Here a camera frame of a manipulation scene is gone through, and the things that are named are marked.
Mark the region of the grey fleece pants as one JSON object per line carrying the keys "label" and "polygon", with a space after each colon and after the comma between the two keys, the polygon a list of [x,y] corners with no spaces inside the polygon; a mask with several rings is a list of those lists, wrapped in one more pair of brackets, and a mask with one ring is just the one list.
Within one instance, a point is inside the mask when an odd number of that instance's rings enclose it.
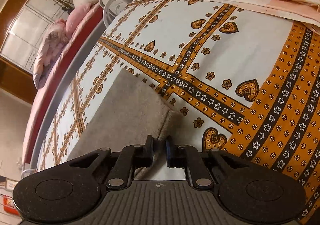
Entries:
{"label": "grey fleece pants", "polygon": [[156,146],[153,163],[149,168],[139,168],[135,179],[155,179],[164,165],[164,141],[173,135],[182,118],[151,87],[122,69],[68,159],[100,148],[119,152],[128,145],[145,144],[151,135]]}

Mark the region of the white orange patterned bedsheet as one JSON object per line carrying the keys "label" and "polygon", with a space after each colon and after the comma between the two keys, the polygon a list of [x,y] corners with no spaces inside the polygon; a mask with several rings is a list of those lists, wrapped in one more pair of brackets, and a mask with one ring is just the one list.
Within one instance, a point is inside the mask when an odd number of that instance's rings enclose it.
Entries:
{"label": "white orange patterned bedsheet", "polygon": [[134,0],[78,67],[36,168],[67,160],[121,70],[183,115],[179,143],[220,148],[297,180],[319,223],[319,35],[230,4]]}

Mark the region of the pink sheeted large bed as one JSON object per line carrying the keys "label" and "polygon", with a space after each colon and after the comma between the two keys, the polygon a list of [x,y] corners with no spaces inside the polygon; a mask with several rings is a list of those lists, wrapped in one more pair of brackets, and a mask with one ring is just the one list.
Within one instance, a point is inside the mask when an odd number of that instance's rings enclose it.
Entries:
{"label": "pink sheeted large bed", "polygon": [[36,168],[38,156],[34,157],[33,152],[39,153],[46,131],[67,87],[105,29],[103,8],[97,3],[78,25],[69,44],[65,46],[50,71],[46,83],[37,91],[25,129],[23,170]]}

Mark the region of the folded pink quilt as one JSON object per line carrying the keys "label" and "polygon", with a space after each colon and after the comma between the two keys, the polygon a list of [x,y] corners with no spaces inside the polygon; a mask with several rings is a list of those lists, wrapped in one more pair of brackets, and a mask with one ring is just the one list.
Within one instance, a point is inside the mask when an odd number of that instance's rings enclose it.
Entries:
{"label": "folded pink quilt", "polygon": [[50,71],[68,43],[66,21],[58,19],[45,31],[34,61],[33,81],[36,89],[44,87]]}

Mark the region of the pink pillow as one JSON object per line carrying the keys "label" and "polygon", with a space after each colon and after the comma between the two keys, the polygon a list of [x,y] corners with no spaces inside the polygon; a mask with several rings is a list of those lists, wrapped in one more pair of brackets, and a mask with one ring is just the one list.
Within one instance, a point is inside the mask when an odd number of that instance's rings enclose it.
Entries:
{"label": "pink pillow", "polygon": [[85,3],[76,7],[68,16],[66,21],[66,35],[70,39],[77,26],[84,19],[91,8],[91,3]]}

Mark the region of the wooden coat rack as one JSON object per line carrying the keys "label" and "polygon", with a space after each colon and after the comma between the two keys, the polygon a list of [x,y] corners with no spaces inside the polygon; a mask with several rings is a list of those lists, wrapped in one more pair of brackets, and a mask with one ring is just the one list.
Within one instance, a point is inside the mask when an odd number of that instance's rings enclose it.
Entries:
{"label": "wooden coat rack", "polygon": [[52,0],[55,2],[54,5],[58,4],[60,8],[64,11],[67,12],[67,14],[71,14],[71,12],[74,10],[74,5],[71,1],[67,0]]}

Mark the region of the white sliding door wardrobe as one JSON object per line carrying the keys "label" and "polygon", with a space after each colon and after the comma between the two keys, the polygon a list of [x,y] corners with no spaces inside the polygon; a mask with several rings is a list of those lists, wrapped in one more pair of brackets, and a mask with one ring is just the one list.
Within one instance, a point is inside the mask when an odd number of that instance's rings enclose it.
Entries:
{"label": "white sliding door wardrobe", "polygon": [[69,16],[52,0],[27,0],[18,12],[1,44],[1,57],[28,73],[33,73],[34,61],[48,27]]}

